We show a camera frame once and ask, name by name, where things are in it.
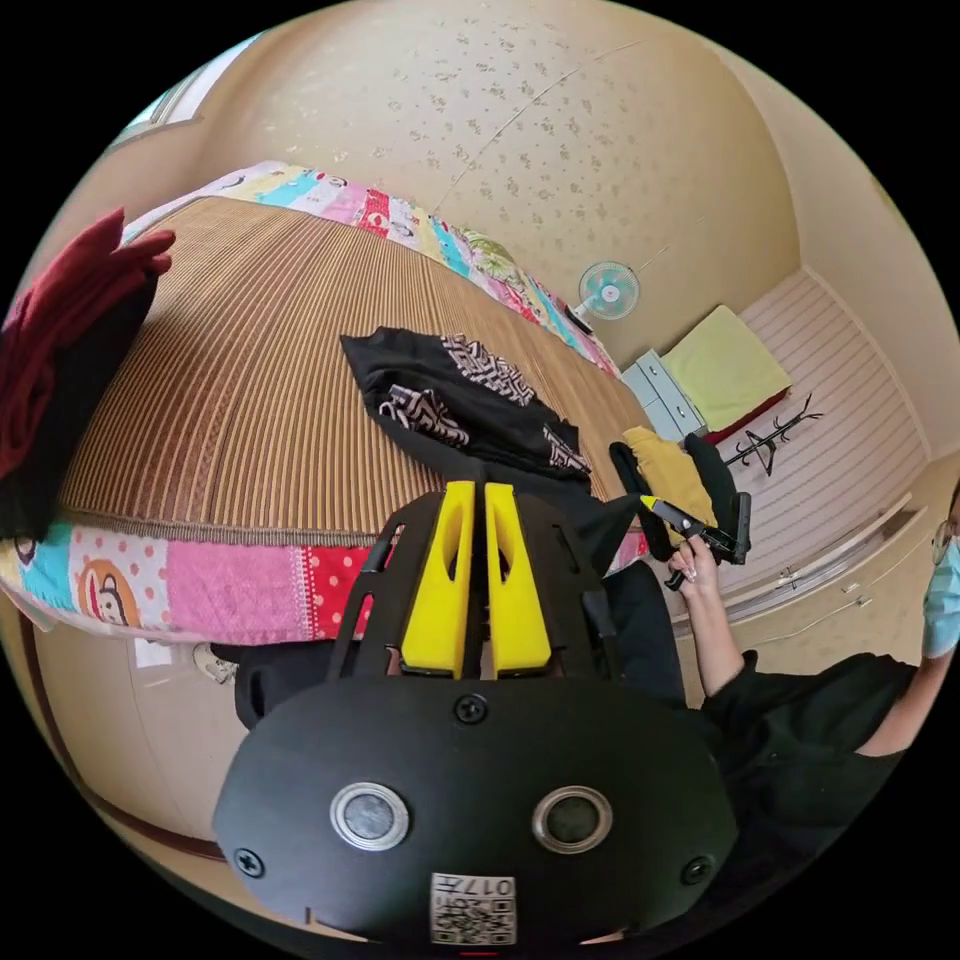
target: screw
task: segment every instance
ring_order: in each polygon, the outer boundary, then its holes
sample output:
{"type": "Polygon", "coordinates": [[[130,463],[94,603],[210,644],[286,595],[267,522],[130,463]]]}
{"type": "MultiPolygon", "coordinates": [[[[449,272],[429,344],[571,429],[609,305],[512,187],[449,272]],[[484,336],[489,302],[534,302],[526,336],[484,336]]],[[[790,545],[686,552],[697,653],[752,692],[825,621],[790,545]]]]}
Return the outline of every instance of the screw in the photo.
{"type": "Polygon", "coordinates": [[[453,713],[461,723],[482,723],[487,716],[487,701],[475,693],[468,693],[453,705],[453,713]]]}
{"type": "Polygon", "coordinates": [[[250,877],[251,880],[258,880],[266,872],[263,861],[252,851],[241,847],[233,855],[233,863],[236,868],[250,877]]]}
{"type": "Polygon", "coordinates": [[[703,883],[713,873],[713,859],[711,857],[694,857],[680,874],[680,880],[688,887],[703,883]]]}

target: window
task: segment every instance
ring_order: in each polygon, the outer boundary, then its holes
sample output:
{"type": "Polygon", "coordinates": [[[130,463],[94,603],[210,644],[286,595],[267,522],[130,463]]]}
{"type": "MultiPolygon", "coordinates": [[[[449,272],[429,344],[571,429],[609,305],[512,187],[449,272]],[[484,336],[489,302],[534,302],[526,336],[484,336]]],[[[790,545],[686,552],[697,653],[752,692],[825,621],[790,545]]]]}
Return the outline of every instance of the window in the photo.
{"type": "Polygon", "coordinates": [[[123,132],[114,141],[114,145],[166,123],[180,123],[183,120],[193,119],[200,104],[213,89],[213,85],[226,73],[227,68],[255,40],[262,36],[262,33],[255,34],[249,40],[244,40],[243,43],[231,47],[221,53],[220,56],[214,57],[209,63],[204,64],[199,70],[194,70],[190,76],[181,80],[175,87],[171,87],[166,93],[161,94],[153,103],[144,107],[123,128],[123,132]]]}

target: glasses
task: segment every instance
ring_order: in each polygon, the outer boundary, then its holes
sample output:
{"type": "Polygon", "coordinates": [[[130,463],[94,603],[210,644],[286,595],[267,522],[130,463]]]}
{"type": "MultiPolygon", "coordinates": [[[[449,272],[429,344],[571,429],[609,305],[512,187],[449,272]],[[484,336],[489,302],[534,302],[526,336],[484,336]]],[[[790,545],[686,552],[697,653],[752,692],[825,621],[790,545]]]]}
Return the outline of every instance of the glasses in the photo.
{"type": "Polygon", "coordinates": [[[933,535],[933,563],[935,566],[947,555],[951,541],[960,536],[960,525],[956,520],[944,520],[933,535]]]}

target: coat rack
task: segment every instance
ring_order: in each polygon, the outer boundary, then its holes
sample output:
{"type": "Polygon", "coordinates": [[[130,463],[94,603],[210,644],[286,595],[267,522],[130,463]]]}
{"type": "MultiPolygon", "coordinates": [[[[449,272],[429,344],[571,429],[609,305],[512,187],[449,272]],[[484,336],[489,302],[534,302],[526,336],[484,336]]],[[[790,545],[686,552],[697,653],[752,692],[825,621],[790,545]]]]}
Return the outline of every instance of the coat rack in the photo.
{"type": "Polygon", "coordinates": [[[807,396],[806,403],[803,405],[803,409],[795,416],[791,417],[786,423],[780,423],[778,417],[773,418],[773,425],[776,428],[773,433],[768,434],[765,437],[758,437],[752,430],[745,430],[744,433],[747,435],[747,439],[750,441],[750,446],[746,447],[744,450],[740,449],[740,444],[742,440],[737,441],[737,454],[734,457],[731,457],[729,460],[725,460],[724,463],[727,466],[730,466],[731,463],[736,463],[738,460],[743,461],[745,467],[750,466],[747,457],[755,453],[757,459],[760,461],[761,466],[767,472],[767,476],[773,474],[773,458],[777,452],[777,441],[780,443],[789,443],[790,438],[787,436],[787,431],[792,430],[798,423],[801,423],[804,420],[819,420],[823,414],[822,413],[807,413],[807,410],[810,407],[810,401],[813,398],[813,394],[807,396]]]}

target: bamboo mat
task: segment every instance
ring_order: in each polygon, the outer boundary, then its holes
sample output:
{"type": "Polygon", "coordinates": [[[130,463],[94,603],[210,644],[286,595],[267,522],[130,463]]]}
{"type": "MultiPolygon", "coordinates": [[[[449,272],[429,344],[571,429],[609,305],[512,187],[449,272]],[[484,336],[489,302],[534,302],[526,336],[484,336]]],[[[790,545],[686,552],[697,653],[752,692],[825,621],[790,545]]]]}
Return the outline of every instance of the bamboo mat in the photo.
{"type": "Polygon", "coordinates": [[[68,516],[167,539],[375,534],[438,489],[364,411],[339,344],[378,326],[463,333],[580,428],[594,494],[607,446],[649,423],[623,384],[445,266],[356,227],[207,198],[156,225],[174,266],[61,492],[68,516]]]}

